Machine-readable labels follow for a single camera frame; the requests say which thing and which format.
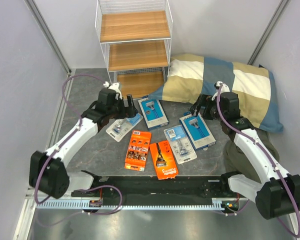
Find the clear blister razor pack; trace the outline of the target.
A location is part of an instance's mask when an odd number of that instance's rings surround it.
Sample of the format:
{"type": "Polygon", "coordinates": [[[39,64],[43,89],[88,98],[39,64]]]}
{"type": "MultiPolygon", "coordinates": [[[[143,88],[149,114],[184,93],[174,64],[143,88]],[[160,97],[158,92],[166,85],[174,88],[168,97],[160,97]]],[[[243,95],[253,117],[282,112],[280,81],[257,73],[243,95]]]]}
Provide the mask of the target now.
{"type": "Polygon", "coordinates": [[[167,128],[163,132],[179,165],[197,158],[197,154],[182,125],[167,128]]]}
{"type": "Polygon", "coordinates": [[[107,128],[106,133],[119,143],[142,119],[140,113],[131,118],[117,119],[107,128]]]}

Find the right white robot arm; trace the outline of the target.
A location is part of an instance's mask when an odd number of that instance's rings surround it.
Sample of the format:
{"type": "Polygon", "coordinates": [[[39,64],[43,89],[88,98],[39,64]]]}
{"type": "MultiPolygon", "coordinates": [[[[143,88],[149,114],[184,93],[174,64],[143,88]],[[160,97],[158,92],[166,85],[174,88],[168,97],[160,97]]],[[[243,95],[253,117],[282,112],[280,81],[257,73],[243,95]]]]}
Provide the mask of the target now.
{"type": "Polygon", "coordinates": [[[291,175],[271,155],[262,143],[251,122],[241,115],[239,97],[233,92],[215,96],[200,94],[190,107],[193,116],[220,121],[222,131],[244,153],[260,181],[247,178],[240,172],[223,174],[225,181],[219,191],[225,197],[238,193],[254,202],[258,212],[266,219],[273,219],[300,211],[300,176],[291,175]]]}

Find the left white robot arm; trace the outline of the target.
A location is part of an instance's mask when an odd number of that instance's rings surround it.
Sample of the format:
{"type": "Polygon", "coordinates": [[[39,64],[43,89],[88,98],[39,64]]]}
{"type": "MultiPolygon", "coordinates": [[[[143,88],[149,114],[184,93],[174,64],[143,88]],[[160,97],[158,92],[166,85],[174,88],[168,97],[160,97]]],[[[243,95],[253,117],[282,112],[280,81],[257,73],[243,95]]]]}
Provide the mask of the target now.
{"type": "Polygon", "coordinates": [[[103,88],[98,99],[79,116],[75,126],[55,145],[44,152],[35,151],[30,158],[29,185],[55,199],[67,191],[82,190],[96,196],[100,185],[86,172],[68,173],[67,166],[81,149],[110,119],[132,118],[137,114],[132,95],[123,98],[119,90],[103,88]]]}

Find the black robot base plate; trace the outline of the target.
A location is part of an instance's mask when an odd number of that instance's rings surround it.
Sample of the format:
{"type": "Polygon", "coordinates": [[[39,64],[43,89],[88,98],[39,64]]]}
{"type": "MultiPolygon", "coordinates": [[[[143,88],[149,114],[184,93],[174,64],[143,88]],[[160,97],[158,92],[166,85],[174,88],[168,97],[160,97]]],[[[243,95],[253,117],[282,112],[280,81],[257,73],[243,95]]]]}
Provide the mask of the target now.
{"type": "Polygon", "coordinates": [[[225,175],[215,176],[176,176],[172,179],[158,180],[156,176],[98,176],[93,174],[91,188],[104,185],[102,189],[91,192],[74,190],[72,197],[101,197],[103,201],[117,204],[122,194],[122,204],[137,205],[177,205],[202,204],[208,199],[243,199],[244,196],[230,190],[225,175]]]}

